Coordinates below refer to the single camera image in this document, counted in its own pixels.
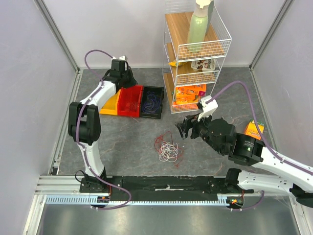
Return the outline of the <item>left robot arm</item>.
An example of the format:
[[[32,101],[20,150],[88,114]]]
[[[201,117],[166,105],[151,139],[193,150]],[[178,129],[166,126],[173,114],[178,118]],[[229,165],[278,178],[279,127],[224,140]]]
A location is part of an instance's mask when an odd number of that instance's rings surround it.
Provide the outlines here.
[[[98,86],[80,102],[69,106],[68,134],[79,146],[85,163],[85,173],[93,177],[90,187],[96,192],[107,188],[107,180],[101,175],[105,168],[100,159],[98,139],[101,135],[99,110],[120,89],[137,84],[125,56],[113,58],[111,69],[100,80]]]

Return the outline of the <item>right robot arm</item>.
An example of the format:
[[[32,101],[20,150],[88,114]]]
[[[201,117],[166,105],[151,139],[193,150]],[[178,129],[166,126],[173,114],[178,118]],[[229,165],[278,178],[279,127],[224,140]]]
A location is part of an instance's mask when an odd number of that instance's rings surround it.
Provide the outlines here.
[[[198,118],[197,115],[190,115],[183,122],[176,123],[176,127],[183,139],[200,137],[215,152],[227,156],[235,164],[273,173],[273,176],[269,176],[229,169],[224,180],[228,192],[234,193],[239,189],[278,192],[292,196],[303,206],[313,206],[311,166],[274,151],[261,140],[237,133],[235,126],[223,118]]]

